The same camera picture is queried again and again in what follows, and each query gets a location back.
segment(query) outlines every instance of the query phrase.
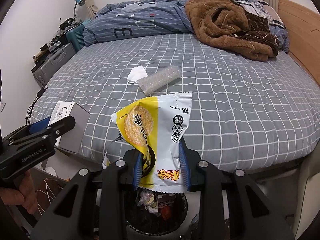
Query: white box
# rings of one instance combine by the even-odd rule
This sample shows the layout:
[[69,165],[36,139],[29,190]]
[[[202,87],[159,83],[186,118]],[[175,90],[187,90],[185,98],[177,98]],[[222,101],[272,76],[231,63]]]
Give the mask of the white box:
[[75,121],[75,127],[57,138],[56,146],[70,152],[79,153],[85,128],[87,127],[90,113],[76,102],[59,101],[50,118],[49,125],[71,115]]

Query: white tissue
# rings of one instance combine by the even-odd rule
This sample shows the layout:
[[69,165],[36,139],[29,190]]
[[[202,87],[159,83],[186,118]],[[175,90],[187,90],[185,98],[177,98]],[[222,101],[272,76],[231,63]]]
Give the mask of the white tissue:
[[143,66],[137,66],[132,68],[131,72],[128,75],[127,81],[129,83],[135,83],[137,80],[143,77],[147,77],[148,74],[144,70]]

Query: gray suitcase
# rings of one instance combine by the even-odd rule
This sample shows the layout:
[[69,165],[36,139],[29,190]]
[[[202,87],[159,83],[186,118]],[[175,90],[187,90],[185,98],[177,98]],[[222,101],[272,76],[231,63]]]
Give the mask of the gray suitcase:
[[71,43],[64,45],[52,55],[33,73],[40,87],[45,87],[53,75],[76,54]]

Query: blue gripper pad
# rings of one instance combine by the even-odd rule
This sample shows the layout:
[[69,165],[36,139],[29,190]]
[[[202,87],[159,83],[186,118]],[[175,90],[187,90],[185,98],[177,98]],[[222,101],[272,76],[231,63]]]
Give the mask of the blue gripper pad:
[[[142,157],[143,155],[140,154],[134,168],[133,186],[135,187],[135,189],[139,187],[140,180],[142,178]],[[180,141],[179,141],[179,161],[180,161],[180,172],[183,178],[183,183],[187,188],[187,190],[189,190],[191,186],[190,170],[189,170],[189,166],[185,156],[185,151]]]
[[51,116],[32,124],[29,128],[29,133],[37,133],[48,127]]

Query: wooden headboard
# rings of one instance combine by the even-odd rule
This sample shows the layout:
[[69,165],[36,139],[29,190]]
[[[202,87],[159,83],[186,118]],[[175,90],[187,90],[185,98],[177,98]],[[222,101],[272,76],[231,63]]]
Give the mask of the wooden headboard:
[[289,55],[320,85],[320,14],[289,0],[279,0],[278,14],[289,33]]

